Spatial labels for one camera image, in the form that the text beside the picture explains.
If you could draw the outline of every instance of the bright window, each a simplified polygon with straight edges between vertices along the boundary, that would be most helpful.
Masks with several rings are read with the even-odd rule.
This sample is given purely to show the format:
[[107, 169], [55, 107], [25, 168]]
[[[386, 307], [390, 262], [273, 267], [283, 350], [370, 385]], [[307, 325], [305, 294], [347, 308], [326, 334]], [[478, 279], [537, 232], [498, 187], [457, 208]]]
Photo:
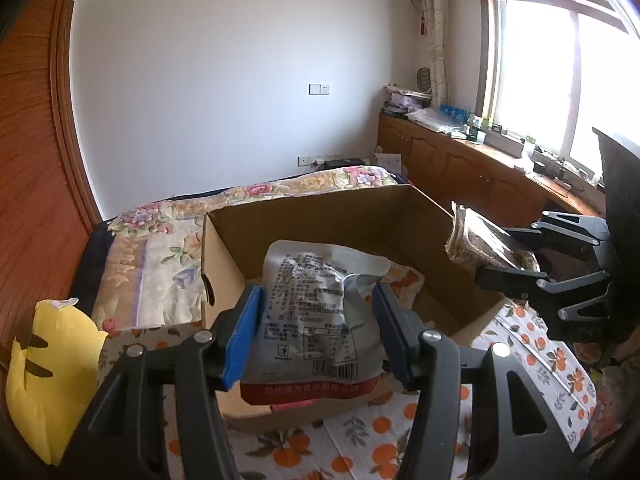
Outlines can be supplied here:
[[493, 0], [488, 113], [602, 174], [595, 127], [640, 144], [640, 41], [605, 0]]

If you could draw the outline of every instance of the open cardboard box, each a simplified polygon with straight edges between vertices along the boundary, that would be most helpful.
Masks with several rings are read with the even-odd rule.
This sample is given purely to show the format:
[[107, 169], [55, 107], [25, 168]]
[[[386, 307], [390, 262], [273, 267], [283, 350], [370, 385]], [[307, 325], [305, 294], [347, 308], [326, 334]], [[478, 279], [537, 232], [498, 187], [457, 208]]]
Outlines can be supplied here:
[[[272, 243], [297, 240], [352, 247], [420, 270], [425, 282], [413, 310], [457, 343], [469, 344], [495, 315], [502, 296], [481, 290], [472, 275], [449, 261], [444, 247], [451, 229], [452, 216], [408, 185], [286, 197], [211, 211], [205, 218], [202, 247], [209, 303], [202, 313], [204, 326], [236, 305], [245, 281], [260, 282]], [[230, 427], [261, 434], [337, 415], [399, 388], [389, 374], [373, 392], [357, 399], [320, 399], [272, 412], [269, 406], [244, 402], [236, 383], [231, 391], [218, 393], [218, 406]]]

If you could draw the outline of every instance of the white wall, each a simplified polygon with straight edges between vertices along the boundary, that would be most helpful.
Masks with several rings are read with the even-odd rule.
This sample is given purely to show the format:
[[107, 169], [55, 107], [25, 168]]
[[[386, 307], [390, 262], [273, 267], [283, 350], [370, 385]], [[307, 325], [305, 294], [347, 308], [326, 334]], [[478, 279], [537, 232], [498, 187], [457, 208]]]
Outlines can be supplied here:
[[409, 0], [76, 0], [73, 19], [76, 126], [106, 217], [301, 173], [298, 155], [367, 155], [382, 85], [415, 84]]
[[[74, 36], [74, 29], [76, 26], [77, 20], [75, 20], [72, 16], [71, 19], [71, 38], [73, 38]], [[74, 42], [71, 41], [69, 44], [69, 69], [70, 69], [70, 73], [73, 74], [73, 67], [74, 67], [74, 51], [73, 51], [73, 47], [74, 47]], [[76, 95], [75, 92], [75, 87], [74, 87], [74, 78], [73, 75], [71, 76], [70, 80], [69, 80], [69, 86], [70, 86], [70, 92], [71, 92], [71, 102], [72, 102], [72, 113], [74, 115], [74, 123], [78, 124], [78, 114], [77, 114], [77, 110], [76, 107], [73, 106], [74, 103], [74, 96]], [[85, 153], [85, 149], [84, 146], [82, 145], [82, 139], [81, 137], [78, 137], [78, 147], [80, 148], [80, 156], [82, 157], [82, 161], [84, 162], [84, 166], [86, 168], [86, 153]], [[95, 205], [98, 208], [98, 212], [100, 213], [100, 215], [102, 216], [102, 218], [108, 218], [107, 216], [105, 216], [104, 214], [104, 210], [102, 208], [102, 204], [100, 203], [100, 199], [98, 197], [98, 194], [95, 191], [95, 185], [94, 185], [94, 181], [92, 179], [92, 176], [89, 172], [86, 173], [87, 176], [87, 180], [89, 181], [89, 188], [91, 189], [91, 192], [94, 196], [94, 200], [95, 200]]]

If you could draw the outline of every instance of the floral quilt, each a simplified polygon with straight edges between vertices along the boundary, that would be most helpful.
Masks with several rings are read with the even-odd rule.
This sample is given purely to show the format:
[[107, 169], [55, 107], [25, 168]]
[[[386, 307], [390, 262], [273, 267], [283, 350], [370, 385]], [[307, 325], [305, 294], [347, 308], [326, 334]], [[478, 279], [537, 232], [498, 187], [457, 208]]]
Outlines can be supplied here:
[[233, 187], [205, 198], [154, 202], [124, 212], [109, 226], [115, 240], [92, 319], [107, 332], [199, 320], [206, 299], [200, 244], [207, 211], [283, 196], [396, 184], [382, 168], [354, 166]]

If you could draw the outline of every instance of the barcode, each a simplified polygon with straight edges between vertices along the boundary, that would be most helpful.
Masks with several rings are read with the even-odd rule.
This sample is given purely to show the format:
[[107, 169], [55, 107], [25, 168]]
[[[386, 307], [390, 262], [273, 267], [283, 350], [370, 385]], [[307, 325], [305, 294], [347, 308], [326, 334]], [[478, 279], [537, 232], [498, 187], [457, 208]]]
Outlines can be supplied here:
[[358, 363], [353, 361], [351, 363], [335, 365], [326, 359], [319, 359], [318, 361], [314, 361], [312, 373], [316, 377], [322, 376], [342, 381], [352, 381], [358, 377]]

